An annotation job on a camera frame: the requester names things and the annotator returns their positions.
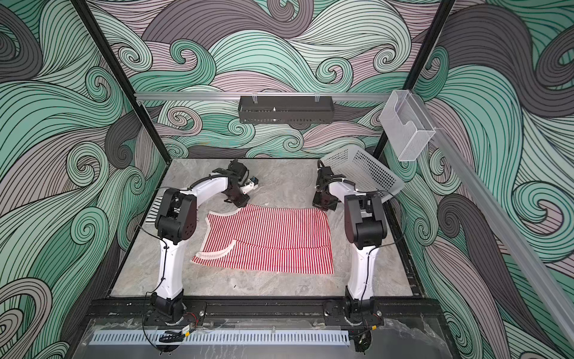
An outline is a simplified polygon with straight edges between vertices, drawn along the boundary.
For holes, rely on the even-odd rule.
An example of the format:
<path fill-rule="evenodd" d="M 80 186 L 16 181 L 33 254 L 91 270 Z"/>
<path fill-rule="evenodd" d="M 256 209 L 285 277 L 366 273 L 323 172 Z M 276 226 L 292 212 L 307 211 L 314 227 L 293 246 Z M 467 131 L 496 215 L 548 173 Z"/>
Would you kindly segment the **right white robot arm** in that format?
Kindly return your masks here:
<path fill-rule="evenodd" d="M 345 236 L 353 246 L 345 313 L 363 314 L 371 307 L 375 259 L 388 234 L 382 199 L 376 191 L 357 190 L 354 182 L 319 160 L 312 205 L 334 211 L 339 204 L 344 209 Z"/>

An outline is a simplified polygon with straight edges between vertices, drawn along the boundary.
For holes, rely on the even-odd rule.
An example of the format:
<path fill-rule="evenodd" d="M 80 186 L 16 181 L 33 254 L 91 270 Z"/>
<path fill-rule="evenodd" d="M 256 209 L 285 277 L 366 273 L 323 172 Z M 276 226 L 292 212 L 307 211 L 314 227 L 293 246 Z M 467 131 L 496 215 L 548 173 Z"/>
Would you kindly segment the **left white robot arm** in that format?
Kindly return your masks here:
<path fill-rule="evenodd" d="M 170 187 L 164 191 L 154 223 L 160 240 L 160 269 L 157 287 L 150 297 L 155 312 L 169 323 L 178 323 L 184 317 L 182 267 L 188 240 L 197 229 L 199 206 L 224 194 L 227 203 L 243 208 L 250 200 L 248 193 L 258 186 L 259 180 L 235 159 L 227 168 L 213 170 L 186 189 Z"/>

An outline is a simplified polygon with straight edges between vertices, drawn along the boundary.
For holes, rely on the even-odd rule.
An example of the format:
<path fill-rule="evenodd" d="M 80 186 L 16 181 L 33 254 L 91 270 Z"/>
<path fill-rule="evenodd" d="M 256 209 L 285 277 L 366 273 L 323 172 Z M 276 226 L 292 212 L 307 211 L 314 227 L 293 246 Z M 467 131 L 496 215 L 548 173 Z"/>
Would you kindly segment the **black white striped tank top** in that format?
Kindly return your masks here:
<path fill-rule="evenodd" d="M 151 207 L 149 208 L 148 214 L 144 220 L 147 224 L 153 224 L 158 216 L 158 211 L 160 209 L 162 202 L 162 197 L 157 197 L 154 202 L 152 202 Z"/>

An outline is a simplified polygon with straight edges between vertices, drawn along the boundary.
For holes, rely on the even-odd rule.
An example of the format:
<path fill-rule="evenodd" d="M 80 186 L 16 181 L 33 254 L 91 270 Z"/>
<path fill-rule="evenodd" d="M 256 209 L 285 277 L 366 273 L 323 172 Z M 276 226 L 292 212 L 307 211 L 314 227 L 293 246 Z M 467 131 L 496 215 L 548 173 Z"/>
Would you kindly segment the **red white striped tank top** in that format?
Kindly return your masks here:
<path fill-rule="evenodd" d="M 330 225 L 320 209 L 249 204 L 235 212 L 209 212 L 206 224 L 192 263 L 305 275 L 334 272 Z"/>

